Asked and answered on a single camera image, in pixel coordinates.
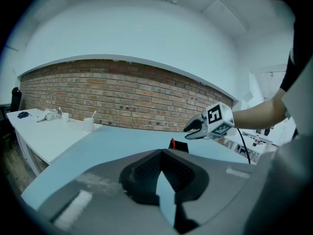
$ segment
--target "black chair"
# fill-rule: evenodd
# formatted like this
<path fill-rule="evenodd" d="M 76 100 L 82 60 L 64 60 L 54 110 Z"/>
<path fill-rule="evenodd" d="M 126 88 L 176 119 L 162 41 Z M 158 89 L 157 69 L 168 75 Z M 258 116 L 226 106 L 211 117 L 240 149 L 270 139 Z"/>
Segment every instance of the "black chair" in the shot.
<path fill-rule="evenodd" d="M 21 103 L 22 93 L 18 87 L 15 87 L 12 90 L 12 100 L 10 107 L 5 108 L 6 112 L 16 112 L 19 110 L 20 103 Z M 4 117 L 4 120 L 0 121 L 0 142 L 4 144 L 7 139 L 9 141 L 9 147 L 12 147 L 12 143 L 14 140 L 14 128 L 11 125 L 10 121 Z"/>

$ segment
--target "black cable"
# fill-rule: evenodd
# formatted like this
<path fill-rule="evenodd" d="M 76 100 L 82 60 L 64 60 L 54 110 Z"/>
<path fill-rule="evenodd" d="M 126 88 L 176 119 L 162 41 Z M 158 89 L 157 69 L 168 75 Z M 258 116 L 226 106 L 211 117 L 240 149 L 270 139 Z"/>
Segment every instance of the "black cable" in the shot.
<path fill-rule="evenodd" d="M 237 130 L 239 131 L 239 134 L 240 134 L 240 137 L 241 137 L 241 139 L 242 139 L 242 141 L 243 141 L 243 143 L 244 143 L 244 147 L 245 147 L 245 149 L 246 149 L 246 157 L 248 158 L 248 161 L 249 161 L 249 164 L 251 163 L 251 161 L 250 161 L 250 156 L 249 156 L 249 153 L 248 153 L 248 149 L 246 148 L 246 143 L 245 143 L 245 141 L 244 141 L 244 138 L 243 138 L 243 135 L 241 135 L 241 132 L 240 132 L 240 130 L 237 128 Z"/>

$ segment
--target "red object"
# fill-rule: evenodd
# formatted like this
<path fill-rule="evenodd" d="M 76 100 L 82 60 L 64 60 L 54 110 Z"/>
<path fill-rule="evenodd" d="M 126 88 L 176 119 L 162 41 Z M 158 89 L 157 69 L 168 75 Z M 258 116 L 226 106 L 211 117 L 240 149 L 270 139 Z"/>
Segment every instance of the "red object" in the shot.
<path fill-rule="evenodd" d="M 175 149 L 175 140 L 174 139 L 172 139 L 172 147 L 173 147 L 173 149 Z"/>

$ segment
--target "white ceiling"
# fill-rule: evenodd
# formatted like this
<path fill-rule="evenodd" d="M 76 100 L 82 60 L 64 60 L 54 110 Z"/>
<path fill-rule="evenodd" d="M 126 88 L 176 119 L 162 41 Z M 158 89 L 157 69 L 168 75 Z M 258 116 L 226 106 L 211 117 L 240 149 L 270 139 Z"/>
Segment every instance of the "white ceiling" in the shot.
<path fill-rule="evenodd" d="M 36 0 L 29 8 L 26 17 L 36 23 L 42 23 L 67 7 L 84 1 L 86 0 Z M 178 0 L 178 5 L 202 13 L 214 1 Z M 284 4 L 269 0 L 221 0 L 203 15 L 232 38 L 245 36 L 249 31 L 261 29 L 269 21 L 277 21 L 276 30 L 279 30 L 282 23 L 293 22 L 292 13 Z"/>
<path fill-rule="evenodd" d="M 265 99 L 270 99 L 276 94 L 283 81 L 285 74 L 286 74 L 285 71 L 274 71 L 255 74 L 262 95 L 264 96 Z"/>

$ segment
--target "sleeve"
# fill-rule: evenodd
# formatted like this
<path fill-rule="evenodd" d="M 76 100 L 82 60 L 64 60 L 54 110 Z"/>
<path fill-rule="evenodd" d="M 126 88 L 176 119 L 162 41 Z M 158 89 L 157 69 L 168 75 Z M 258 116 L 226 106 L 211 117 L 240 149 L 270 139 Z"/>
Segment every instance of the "sleeve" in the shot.
<path fill-rule="evenodd" d="M 285 74 L 282 84 L 280 85 L 280 88 L 287 92 L 287 90 L 292 86 L 292 84 L 295 82 L 297 77 L 298 77 L 298 74 L 297 74 L 295 65 L 292 63 L 291 58 L 289 56 L 286 74 Z"/>

